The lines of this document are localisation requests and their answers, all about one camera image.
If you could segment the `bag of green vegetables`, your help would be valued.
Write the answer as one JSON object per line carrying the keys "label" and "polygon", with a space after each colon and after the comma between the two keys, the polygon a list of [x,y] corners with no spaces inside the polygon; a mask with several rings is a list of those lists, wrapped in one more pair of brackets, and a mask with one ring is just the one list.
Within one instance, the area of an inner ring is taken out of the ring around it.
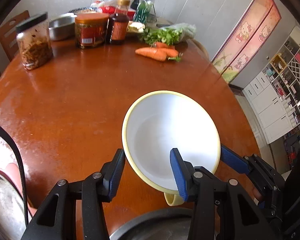
{"label": "bag of green vegetables", "polygon": [[149,45],[153,45],[155,42],[175,45],[188,39],[194,39],[196,32],[196,26],[187,23],[178,23],[161,28],[147,27],[141,35],[141,40]]}

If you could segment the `clear jar black lid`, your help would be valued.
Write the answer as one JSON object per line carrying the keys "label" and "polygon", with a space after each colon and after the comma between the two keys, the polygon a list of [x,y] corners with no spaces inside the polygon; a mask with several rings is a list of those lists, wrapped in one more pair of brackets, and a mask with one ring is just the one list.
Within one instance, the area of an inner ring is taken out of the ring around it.
{"label": "clear jar black lid", "polygon": [[47,12],[23,20],[15,26],[15,31],[21,61],[26,70],[36,69],[53,57]]}

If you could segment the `pink cartoon door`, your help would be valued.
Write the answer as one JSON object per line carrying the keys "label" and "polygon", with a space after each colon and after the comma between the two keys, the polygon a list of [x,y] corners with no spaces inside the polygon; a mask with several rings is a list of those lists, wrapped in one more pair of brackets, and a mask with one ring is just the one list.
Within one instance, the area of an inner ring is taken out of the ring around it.
{"label": "pink cartoon door", "polygon": [[230,83],[247,66],[280,20],[274,0],[252,0],[212,59],[212,64],[226,83]]}

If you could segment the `orange plastic plate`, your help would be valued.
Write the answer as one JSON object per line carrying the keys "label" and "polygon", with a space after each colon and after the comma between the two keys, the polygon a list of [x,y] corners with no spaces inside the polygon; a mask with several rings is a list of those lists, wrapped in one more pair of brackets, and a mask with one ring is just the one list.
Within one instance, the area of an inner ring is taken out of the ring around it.
{"label": "orange plastic plate", "polygon": [[6,167],[0,169],[0,175],[14,187],[23,198],[19,167],[15,163],[9,163]]}

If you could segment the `front carrot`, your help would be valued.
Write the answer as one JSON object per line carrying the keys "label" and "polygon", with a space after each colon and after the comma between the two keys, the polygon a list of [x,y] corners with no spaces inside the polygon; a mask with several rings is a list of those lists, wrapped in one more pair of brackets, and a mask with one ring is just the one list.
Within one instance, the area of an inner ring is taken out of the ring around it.
{"label": "front carrot", "polygon": [[156,48],[144,47],[135,50],[135,53],[140,56],[144,56],[150,59],[154,59],[156,61],[164,62],[167,60],[167,54]]}

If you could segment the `yellow bowl with handle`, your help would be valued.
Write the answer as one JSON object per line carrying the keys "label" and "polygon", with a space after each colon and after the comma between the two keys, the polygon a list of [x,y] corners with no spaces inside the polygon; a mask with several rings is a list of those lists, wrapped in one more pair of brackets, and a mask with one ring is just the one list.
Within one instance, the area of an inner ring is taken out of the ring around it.
{"label": "yellow bowl with handle", "polygon": [[184,94],[159,90],[138,98],[122,125],[122,144],[134,172],[163,192],[169,206],[184,203],[170,165],[177,148],[183,160],[215,173],[221,143],[215,123],[203,107]]}

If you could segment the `clear green water bottle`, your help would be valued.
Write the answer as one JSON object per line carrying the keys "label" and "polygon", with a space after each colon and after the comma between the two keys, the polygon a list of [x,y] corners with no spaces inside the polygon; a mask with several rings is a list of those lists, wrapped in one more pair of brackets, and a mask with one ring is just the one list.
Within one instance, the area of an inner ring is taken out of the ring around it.
{"label": "clear green water bottle", "polygon": [[150,15],[155,0],[139,0],[135,15],[134,22],[147,23],[147,18]]}

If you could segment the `carrot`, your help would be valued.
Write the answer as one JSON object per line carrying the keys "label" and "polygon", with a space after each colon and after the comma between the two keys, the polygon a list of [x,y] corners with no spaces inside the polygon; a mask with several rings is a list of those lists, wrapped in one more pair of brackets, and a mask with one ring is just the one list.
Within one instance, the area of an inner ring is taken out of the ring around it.
{"label": "carrot", "polygon": [[174,46],[169,46],[162,42],[155,42],[154,43],[155,48],[162,50],[167,54],[167,59],[172,61],[179,62],[181,60],[181,53],[175,49]]}
{"label": "carrot", "polygon": [[135,53],[140,56],[144,56],[150,59],[154,59],[156,61],[164,62],[167,60],[167,54],[156,48],[144,47],[135,50]]}

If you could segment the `large steel bowl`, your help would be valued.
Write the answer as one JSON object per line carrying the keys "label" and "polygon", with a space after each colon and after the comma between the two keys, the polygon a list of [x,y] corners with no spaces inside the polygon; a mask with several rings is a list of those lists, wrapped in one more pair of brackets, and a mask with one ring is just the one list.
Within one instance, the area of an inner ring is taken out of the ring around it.
{"label": "large steel bowl", "polygon": [[23,199],[0,175],[0,239],[21,239],[25,229]]}

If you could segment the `steel bowl at back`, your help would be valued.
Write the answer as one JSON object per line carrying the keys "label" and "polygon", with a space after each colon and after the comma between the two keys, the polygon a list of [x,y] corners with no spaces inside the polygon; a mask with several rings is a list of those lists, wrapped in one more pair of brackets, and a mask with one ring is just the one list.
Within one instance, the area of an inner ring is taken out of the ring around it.
{"label": "steel bowl at back", "polygon": [[60,15],[49,22],[49,35],[52,41],[61,41],[72,38],[75,35],[76,15],[69,13]]}

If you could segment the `dark sauce bottle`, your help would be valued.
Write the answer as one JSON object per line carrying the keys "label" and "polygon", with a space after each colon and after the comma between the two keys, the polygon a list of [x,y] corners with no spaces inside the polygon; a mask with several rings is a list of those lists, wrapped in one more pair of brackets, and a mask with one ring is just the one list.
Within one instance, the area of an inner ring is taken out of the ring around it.
{"label": "dark sauce bottle", "polygon": [[117,0],[117,6],[110,15],[106,42],[108,44],[123,44],[129,24],[128,9],[130,0]]}

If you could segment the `round metal pan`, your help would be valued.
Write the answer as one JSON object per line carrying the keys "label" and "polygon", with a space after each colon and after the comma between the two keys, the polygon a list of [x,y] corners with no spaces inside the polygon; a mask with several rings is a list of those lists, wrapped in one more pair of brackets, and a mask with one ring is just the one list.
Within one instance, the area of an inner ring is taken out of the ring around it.
{"label": "round metal pan", "polygon": [[169,207],[140,215],[115,230],[110,239],[187,239],[192,210]]}

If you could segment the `red food package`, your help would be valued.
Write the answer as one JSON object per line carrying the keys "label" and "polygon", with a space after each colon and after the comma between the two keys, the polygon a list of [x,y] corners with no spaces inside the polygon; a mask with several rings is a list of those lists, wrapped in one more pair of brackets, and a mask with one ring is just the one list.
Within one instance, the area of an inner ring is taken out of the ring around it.
{"label": "red food package", "polygon": [[108,13],[109,15],[115,12],[115,8],[117,6],[117,0],[95,0],[90,5],[96,12],[99,13]]}

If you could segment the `white shelf cabinet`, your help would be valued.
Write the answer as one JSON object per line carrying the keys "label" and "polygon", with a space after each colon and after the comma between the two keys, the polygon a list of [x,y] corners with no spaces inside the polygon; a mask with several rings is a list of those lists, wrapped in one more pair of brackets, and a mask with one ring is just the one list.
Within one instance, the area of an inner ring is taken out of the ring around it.
{"label": "white shelf cabinet", "polygon": [[300,27],[244,88],[266,142],[274,142],[300,125]]}

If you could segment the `red-labelled sauce jar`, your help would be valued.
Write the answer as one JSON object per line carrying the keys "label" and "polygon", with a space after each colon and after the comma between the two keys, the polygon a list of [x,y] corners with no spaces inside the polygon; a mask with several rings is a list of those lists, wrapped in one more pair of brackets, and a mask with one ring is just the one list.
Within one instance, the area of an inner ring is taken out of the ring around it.
{"label": "red-labelled sauce jar", "polygon": [[109,15],[106,13],[78,14],[75,18],[75,41],[81,49],[95,48],[105,43]]}

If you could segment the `rear carrot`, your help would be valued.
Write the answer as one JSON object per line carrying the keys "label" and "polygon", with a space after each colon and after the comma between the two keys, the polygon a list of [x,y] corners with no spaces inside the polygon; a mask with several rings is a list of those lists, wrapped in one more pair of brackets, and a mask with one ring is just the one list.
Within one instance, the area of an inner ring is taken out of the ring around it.
{"label": "rear carrot", "polygon": [[174,46],[169,46],[162,42],[155,42],[154,43],[155,48],[162,50],[167,54],[167,59],[172,61],[179,62],[181,60],[181,53],[175,49]]}

